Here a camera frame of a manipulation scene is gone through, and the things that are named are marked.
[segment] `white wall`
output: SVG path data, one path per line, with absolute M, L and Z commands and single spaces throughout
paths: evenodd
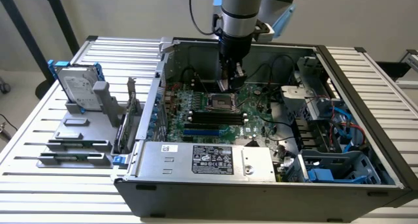
M 71 52 L 47 0 L 15 0 L 46 59 Z M 62 0 L 82 44 L 87 35 L 159 38 L 203 37 L 187 0 Z M 198 24 L 210 30 L 211 1 L 194 0 Z M 418 48 L 418 0 L 295 0 L 297 12 L 279 42 L 362 46 L 374 59 L 396 61 Z M 38 70 L 0 6 L 0 69 Z

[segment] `power supply label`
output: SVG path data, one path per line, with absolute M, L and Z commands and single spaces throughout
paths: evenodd
M 233 147 L 194 145 L 191 171 L 195 174 L 233 175 Z

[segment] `capacitor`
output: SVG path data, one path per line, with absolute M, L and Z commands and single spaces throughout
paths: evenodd
M 259 96 L 262 94 L 262 92 L 259 90 L 254 90 L 254 95 Z

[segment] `floor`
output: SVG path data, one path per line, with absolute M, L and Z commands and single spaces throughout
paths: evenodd
M 28 71 L 0 70 L 0 76 L 12 87 L 10 93 L 0 93 L 0 113 L 7 117 L 16 128 L 19 128 L 39 102 L 35 96 L 35 89 L 46 78 L 42 72 Z M 6 126 L 6 130 L 11 135 L 16 133 L 10 125 Z M 0 140 L 0 151 L 6 145 L 7 142 Z

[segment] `green circuit board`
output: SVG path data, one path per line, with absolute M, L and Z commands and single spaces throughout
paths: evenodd
M 187 85 L 179 89 L 174 85 L 169 86 L 171 98 L 167 98 L 166 108 L 169 117 L 169 142 L 185 142 L 183 130 L 185 124 L 190 123 L 189 112 L 223 112 L 223 113 L 246 113 L 249 121 L 245 125 L 219 125 L 219 136 L 194 135 L 193 142 L 197 143 L 217 143 L 217 144 L 237 144 L 242 145 L 247 141 L 255 139 L 261 146 L 274 144 L 266 140 L 266 132 L 274 126 L 265 122 L 258 116 L 271 119 L 271 114 L 261 113 L 257 105 L 266 106 L 267 99 L 262 96 L 263 87 L 255 84 L 245 84 L 237 93 L 217 94 L 217 96 L 231 96 L 234 99 L 234 109 L 214 109 L 210 106 L 211 93 L 194 91 Z

